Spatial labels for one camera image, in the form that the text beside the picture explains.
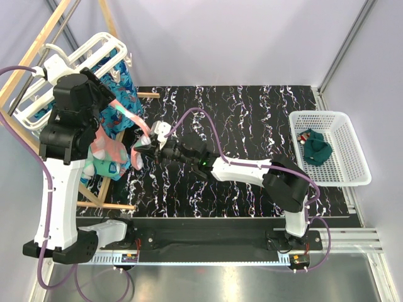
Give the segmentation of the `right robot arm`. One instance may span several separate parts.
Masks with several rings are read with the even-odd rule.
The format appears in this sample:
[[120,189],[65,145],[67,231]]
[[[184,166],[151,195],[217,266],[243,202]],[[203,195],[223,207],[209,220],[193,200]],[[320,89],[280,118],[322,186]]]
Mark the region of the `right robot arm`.
[[239,160],[221,156],[207,148],[196,134],[180,140],[159,140],[156,134],[142,136],[133,146],[136,166],[142,166],[141,156],[160,162],[164,159],[189,165],[204,179],[234,181],[259,186],[285,214],[283,239],[271,237],[274,247],[281,250],[301,249],[309,241],[309,223],[305,206],[308,199],[309,177],[285,156],[273,160]]

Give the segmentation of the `dark green sock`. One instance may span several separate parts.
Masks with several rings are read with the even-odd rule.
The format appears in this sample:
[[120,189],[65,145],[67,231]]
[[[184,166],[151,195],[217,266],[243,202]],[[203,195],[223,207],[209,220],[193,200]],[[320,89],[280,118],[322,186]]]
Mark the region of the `dark green sock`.
[[321,166],[332,155],[333,149],[324,140],[324,136],[312,129],[297,135],[297,141],[303,146],[303,158],[306,163]]

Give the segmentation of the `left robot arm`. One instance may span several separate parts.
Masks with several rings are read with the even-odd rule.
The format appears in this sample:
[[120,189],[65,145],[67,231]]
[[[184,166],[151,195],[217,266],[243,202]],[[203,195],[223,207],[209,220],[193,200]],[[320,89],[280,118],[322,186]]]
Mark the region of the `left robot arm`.
[[113,93],[85,67],[57,79],[53,96],[55,104],[40,132],[36,154],[43,169],[40,222],[34,239],[23,245],[23,255],[81,264],[111,243],[131,248],[136,234],[130,220],[76,225],[81,173],[100,126],[99,112],[112,101]]

